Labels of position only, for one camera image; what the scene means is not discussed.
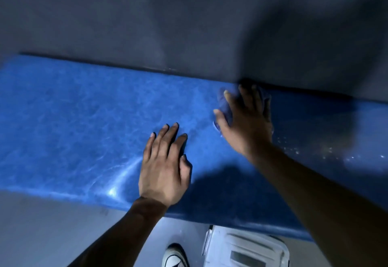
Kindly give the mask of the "white and black sneaker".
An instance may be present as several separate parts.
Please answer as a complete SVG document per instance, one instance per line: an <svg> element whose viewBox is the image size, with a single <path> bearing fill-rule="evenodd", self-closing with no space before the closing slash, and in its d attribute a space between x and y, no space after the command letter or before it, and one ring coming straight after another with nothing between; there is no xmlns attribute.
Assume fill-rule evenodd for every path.
<svg viewBox="0 0 388 267"><path fill-rule="evenodd" d="M180 244L173 243L167 247L161 267L190 267L186 253Z"/></svg>

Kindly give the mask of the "blue cleaning cloth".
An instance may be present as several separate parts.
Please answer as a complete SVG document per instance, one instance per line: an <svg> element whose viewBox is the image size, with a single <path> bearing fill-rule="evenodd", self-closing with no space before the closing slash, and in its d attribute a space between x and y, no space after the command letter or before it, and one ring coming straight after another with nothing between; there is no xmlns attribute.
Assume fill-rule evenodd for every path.
<svg viewBox="0 0 388 267"><path fill-rule="evenodd" d="M232 124L232 111L224 96L225 90L228 90L230 93L232 93L240 103L243 103L243 99L240 94L238 84L228 86L228 88L222 87L217 93L217 101L219 104L218 109L223 113L228 125L230 126ZM262 113L264 114L265 104L267 101L271 100L271 95L264 88L258 85L255 85L255 90L260 96Z"/></svg>

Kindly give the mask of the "person's right hand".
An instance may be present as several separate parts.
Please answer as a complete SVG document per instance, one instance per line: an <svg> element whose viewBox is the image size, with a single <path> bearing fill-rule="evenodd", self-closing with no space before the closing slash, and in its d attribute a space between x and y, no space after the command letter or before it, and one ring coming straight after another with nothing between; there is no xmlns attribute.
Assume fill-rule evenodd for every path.
<svg viewBox="0 0 388 267"><path fill-rule="evenodd" d="M244 104L240 103L228 90L224 92L233 113L235 126L234 140L226 141L236 152L254 163L255 159L260 156L262 147L267 147L272 143L273 124L264 119L261 99L255 90L255 85L249 89L254 99L254 111L247 110Z"/></svg>

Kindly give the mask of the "person's left forearm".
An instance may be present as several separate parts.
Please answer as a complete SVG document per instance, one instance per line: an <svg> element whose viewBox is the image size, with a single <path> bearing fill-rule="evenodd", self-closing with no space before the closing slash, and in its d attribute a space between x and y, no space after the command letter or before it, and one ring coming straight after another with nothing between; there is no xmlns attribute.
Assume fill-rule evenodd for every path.
<svg viewBox="0 0 388 267"><path fill-rule="evenodd" d="M167 209L157 200L140 197L117 223L67 267L133 267Z"/></svg>

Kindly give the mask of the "white plastic container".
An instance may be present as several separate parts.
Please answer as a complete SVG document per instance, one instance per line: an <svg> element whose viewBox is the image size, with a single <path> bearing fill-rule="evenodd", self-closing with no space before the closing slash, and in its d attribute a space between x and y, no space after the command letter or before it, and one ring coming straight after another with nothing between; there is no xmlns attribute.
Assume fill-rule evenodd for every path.
<svg viewBox="0 0 388 267"><path fill-rule="evenodd" d="M211 225L202 248L203 267L289 267L289 250L278 238Z"/></svg>

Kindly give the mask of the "person's right forearm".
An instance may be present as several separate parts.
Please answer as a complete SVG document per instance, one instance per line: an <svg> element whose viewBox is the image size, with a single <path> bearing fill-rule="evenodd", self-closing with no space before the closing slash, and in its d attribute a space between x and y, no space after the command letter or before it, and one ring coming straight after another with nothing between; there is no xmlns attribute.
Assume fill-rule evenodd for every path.
<svg viewBox="0 0 388 267"><path fill-rule="evenodd" d="M388 212L269 142L241 153L275 187L332 267L388 267Z"/></svg>

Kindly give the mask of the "person's left hand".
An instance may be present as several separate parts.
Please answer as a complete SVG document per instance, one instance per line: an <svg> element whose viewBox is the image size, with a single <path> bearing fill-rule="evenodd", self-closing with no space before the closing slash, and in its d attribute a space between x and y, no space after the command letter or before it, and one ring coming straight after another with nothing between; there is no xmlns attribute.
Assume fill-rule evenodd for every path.
<svg viewBox="0 0 388 267"><path fill-rule="evenodd" d="M150 159L142 162L138 188L141 197L157 200L169 208L177 204L188 189L180 180L180 157L188 136L177 132L165 158L158 157L158 133L155 133Z"/></svg>

